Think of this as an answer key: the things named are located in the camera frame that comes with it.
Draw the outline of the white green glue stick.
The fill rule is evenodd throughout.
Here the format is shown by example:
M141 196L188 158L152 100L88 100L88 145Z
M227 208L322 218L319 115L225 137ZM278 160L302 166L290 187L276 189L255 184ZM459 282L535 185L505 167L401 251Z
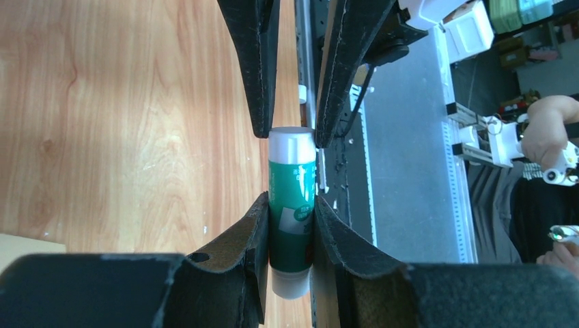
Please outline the white green glue stick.
M313 129L276 127L268 138L269 262L283 299L309 291L317 150Z

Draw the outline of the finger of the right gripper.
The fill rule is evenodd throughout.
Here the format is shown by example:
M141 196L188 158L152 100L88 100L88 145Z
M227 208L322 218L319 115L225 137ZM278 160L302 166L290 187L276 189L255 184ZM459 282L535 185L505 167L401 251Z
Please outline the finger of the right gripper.
M280 1L218 0L238 57L253 133L272 128L277 84Z
M355 72L394 4L394 0L329 3L317 93L318 148L331 144Z

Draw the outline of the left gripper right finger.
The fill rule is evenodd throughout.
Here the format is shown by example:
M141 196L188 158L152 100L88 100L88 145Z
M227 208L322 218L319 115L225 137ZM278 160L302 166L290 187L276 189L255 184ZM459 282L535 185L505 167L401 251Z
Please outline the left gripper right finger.
M316 327L577 327L578 280L536 264L407 264L315 200Z

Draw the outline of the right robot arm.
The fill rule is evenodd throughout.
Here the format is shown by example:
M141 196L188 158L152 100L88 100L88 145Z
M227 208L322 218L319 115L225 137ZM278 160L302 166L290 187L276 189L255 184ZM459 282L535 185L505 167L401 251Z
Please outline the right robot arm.
M220 1L238 57L253 133L270 134L277 78L279 1ZM458 9L459 1L297 1L306 8L306 47L315 69L315 144L328 147L359 66L377 67L408 54L409 46Z

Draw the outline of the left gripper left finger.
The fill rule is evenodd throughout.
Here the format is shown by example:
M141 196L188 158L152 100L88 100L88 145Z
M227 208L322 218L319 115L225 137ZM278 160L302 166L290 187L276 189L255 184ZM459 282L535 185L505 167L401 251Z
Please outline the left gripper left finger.
M2 327L258 327L268 195L184 254L30 254L1 274Z

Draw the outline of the operator bare hand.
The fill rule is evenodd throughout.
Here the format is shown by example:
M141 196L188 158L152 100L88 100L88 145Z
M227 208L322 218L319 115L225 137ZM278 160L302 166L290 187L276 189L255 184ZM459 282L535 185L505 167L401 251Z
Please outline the operator bare hand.
M578 122L578 101L570 96L546 96L534 102L527 114L522 152L546 171L556 165L561 150L567 146L569 137L565 126Z

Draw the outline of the brown paper envelope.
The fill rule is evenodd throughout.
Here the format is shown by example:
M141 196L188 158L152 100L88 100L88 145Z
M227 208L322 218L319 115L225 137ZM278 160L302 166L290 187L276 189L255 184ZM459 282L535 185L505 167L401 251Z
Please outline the brown paper envelope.
M22 256L44 253L66 253L66 246L50 241L1 234L1 272Z

